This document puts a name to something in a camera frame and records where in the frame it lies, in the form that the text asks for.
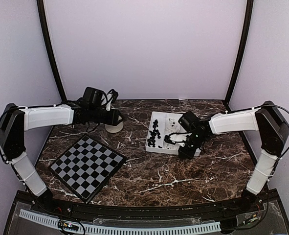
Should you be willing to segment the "white divided plastic tray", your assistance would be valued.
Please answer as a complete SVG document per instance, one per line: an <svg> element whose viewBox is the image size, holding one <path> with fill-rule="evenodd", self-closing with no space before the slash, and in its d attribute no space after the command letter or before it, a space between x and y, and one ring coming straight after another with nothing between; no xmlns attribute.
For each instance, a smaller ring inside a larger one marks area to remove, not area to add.
<svg viewBox="0 0 289 235"><path fill-rule="evenodd" d="M161 139L156 138L156 146L149 147L147 140L150 134L148 132L147 138L146 138L146 144L145 144L145 149L147 152L178 155L178 149L180 148L178 144L176 144L175 149L166 149L164 147L164 136L165 136L164 133L165 133L166 118L175 118L181 126L181 132L190 132L191 130L193 130L194 126L192 125L192 122L197 119L196 117L194 117L192 118L192 121L189 121L186 115L184 114L152 112L151 121L149 124L149 130L153 129L153 121L157 119L158 130L161 134Z"/></svg>

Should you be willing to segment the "black and grey chessboard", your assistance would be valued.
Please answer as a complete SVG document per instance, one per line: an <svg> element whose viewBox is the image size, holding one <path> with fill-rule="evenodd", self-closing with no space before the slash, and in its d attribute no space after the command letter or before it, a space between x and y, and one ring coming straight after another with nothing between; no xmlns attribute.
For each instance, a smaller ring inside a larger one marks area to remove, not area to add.
<svg viewBox="0 0 289 235"><path fill-rule="evenodd" d="M124 155L85 134L58 157L49 170L88 204L126 160Z"/></svg>

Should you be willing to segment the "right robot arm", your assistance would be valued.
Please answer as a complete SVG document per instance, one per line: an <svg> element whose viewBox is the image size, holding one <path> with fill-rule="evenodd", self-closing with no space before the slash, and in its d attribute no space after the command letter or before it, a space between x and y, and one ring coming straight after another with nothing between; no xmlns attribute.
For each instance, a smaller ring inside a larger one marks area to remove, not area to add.
<svg viewBox="0 0 289 235"><path fill-rule="evenodd" d="M206 137L213 134L238 131L258 131L261 138L261 154L251 178L237 202L241 212L248 212L256 205L258 195L272 177L289 137L289 124L281 114L282 108L271 101L261 106L239 111L218 113L207 119L200 119L192 112L184 113L178 120L189 136L180 142L178 155L191 159Z"/></svg>

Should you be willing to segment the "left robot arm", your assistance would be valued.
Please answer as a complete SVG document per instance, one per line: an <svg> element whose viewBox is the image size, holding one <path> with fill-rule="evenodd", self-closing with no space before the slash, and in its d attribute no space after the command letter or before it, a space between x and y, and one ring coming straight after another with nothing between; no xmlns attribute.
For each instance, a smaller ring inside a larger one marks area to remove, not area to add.
<svg viewBox="0 0 289 235"><path fill-rule="evenodd" d="M109 133L123 129L123 117L118 110L104 107L88 109L73 102L41 107L19 107L10 103L0 117L0 157L5 164L12 166L46 213L53 213L57 203L51 199L50 189L27 156L24 133L35 128L88 122L106 125Z"/></svg>

